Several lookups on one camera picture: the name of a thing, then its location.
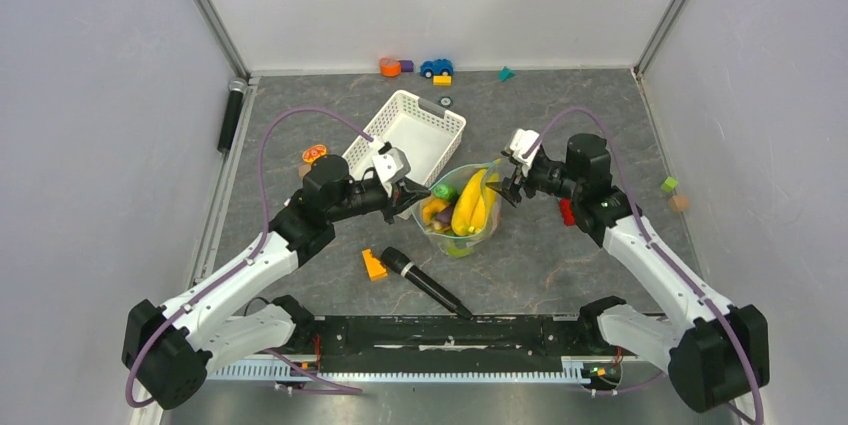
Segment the orange toy bell pepper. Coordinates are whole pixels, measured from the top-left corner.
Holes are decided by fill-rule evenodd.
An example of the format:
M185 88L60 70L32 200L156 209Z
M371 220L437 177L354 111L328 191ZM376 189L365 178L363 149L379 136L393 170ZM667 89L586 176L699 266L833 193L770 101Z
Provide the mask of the orange toy bell pepper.
M421 219L425 226L430 225L435 217L443 210L447 209L451 202L441 198L433 198L421 208Z

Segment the purple toy eggplant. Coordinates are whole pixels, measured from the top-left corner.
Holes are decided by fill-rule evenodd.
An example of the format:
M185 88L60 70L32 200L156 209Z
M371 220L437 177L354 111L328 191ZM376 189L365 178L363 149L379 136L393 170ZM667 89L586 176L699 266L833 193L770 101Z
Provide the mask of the purple toy eggplant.
M450 228L453 214L455 210L455 205L451 204L449 207L441 210L433 217L433 226L439 228Z

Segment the yellow toy banana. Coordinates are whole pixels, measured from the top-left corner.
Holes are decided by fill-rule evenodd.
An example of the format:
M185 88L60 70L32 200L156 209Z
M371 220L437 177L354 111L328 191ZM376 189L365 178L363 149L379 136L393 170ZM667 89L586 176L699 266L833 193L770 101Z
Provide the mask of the yellow toy banana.
M482 238L488 234L499 205L499 195L488 184L499 181L495 168L480 169L467 181L455 203L451 230L456 236Z

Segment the clear zip top bag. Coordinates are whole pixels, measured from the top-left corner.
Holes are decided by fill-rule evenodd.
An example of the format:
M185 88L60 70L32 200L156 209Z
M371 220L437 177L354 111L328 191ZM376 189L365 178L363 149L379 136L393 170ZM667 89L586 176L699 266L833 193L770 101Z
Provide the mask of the clear zip top bag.
M491 186L501 181L501 161L455 168L430 187L413 208L413 218L443 253L465 257L496 231L501 197Z

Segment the green toy pear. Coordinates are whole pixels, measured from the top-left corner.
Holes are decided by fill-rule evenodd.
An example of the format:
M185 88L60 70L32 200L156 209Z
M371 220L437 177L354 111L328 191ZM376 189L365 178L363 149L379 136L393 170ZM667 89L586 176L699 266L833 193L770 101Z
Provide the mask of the green toy pear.
M449 256L461 258L472 254L474 247L464 241L449 240L444 247L444 252Z

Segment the green toy cucumber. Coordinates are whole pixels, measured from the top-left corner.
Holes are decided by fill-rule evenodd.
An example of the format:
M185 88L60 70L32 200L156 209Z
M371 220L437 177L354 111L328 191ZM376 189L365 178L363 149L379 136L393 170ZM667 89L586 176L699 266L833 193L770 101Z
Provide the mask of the green toy cucumber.
M432 194L438 199L453 202L458 198L459 192L451 185L439 183L433 187Z

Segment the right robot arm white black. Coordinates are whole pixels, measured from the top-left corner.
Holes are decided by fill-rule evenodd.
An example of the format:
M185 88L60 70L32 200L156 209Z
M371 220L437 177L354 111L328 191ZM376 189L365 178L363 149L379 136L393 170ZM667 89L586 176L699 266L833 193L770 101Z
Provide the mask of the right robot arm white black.
M611 174L604 138L572 136L562 161L547 157L541 136L518 129L503 152L512 176L495 191L516 206L538 193L569 202L576 226L618 260L660 306L659 320L610 296L581 308L577 337L591 353L632 352L666 374L682 401L705 412L770 381L768 323L753 305L738 307L671 251Z

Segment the white plastic basket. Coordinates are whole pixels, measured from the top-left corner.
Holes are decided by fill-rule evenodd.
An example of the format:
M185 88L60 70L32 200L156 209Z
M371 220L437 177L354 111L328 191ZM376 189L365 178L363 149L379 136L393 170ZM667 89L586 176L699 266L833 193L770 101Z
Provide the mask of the white plastic basket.
M409 178L431 187L458 148L466 119L405 90L394 92L365 132L403 151Z

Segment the orange wedge block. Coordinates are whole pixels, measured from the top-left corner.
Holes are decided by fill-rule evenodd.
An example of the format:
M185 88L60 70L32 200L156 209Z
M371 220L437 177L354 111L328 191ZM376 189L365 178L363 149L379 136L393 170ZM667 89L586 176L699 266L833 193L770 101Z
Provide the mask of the orange wedge block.
M371 281L378 281L388 277L388 269L374 255L371 249L362 251L362 259L368 278Z

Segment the orange red round toy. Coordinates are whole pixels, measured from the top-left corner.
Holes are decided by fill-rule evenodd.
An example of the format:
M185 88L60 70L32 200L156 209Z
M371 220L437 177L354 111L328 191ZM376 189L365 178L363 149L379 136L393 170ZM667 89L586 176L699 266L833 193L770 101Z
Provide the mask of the orange red round toy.
M313 164L318 159L328 154L328 148L323 144L316 144L304 150L301 154L302 161L305 164Z

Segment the small brown wooden block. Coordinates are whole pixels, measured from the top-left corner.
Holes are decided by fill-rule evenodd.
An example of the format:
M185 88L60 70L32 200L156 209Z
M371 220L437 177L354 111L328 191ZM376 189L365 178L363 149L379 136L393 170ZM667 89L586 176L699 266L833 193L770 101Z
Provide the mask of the small brown wooden block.
M302 164L298 167L298 176L303 178L306 174L308 174L312 169L311 164Z

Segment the teal triangular block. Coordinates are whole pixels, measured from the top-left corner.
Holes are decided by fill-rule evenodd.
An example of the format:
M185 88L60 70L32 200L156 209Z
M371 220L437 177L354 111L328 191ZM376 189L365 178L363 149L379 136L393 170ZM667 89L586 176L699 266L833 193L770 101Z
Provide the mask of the teal triangular block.
M501 82L505 82L515 76L515 73L509 67L503 67L499 72L498 78Z

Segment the yellow lego brick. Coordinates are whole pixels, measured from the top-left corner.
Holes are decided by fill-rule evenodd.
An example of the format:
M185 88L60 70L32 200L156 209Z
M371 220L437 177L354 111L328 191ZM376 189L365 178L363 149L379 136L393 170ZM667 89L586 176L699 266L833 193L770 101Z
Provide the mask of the yellow lego brick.
M438 75L432 78L432 84L437 87L450 87L452 85L452 77L450 75Z

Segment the orange tape roll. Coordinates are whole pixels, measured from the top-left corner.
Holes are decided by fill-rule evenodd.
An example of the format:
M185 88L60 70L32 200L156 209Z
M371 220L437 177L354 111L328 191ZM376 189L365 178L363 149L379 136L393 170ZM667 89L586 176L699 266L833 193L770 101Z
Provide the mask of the orange tape roll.
M380 74L384 77L397 77L403 72L403 66L399 60L390 57L382 57L378 61Z

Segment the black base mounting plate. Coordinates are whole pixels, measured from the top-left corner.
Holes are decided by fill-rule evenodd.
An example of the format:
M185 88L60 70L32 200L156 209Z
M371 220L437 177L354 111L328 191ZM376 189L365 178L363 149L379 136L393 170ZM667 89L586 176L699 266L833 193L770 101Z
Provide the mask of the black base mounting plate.
M322 372L366 374L554 372L562 360L632 355L590 343L570 315L327 315L276 351L314 357Z

